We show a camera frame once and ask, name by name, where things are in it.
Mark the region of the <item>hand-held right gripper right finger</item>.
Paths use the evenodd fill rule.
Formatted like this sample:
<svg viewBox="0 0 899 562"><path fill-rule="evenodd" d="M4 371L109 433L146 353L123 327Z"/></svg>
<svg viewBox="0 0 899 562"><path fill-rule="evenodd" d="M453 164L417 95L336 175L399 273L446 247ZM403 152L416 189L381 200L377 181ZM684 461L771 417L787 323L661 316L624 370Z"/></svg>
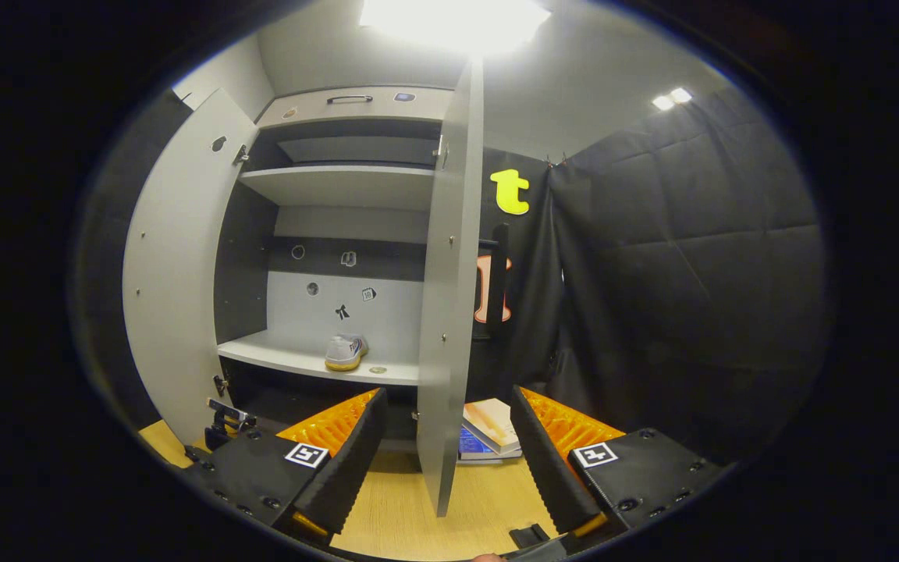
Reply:
<svg viewBox="0 0 899 562"><path fill-rule="evenodd" d="M728 470L657 429L615 429L521 386L510 420L561 542L592 547L664 519Z"/></svg>

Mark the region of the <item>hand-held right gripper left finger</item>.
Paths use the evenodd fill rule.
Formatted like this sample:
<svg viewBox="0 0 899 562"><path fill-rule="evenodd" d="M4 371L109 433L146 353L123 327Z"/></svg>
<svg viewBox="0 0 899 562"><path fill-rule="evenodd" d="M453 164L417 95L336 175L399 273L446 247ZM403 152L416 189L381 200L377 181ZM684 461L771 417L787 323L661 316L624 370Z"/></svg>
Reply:
<svg viewBox="0 0 899 562"><path fill-rule="evenodd" d="M325 546L345 526L388 425L377 388L278 430L257 424L220 448L187 446L189 487L296 539Z"/></svg>

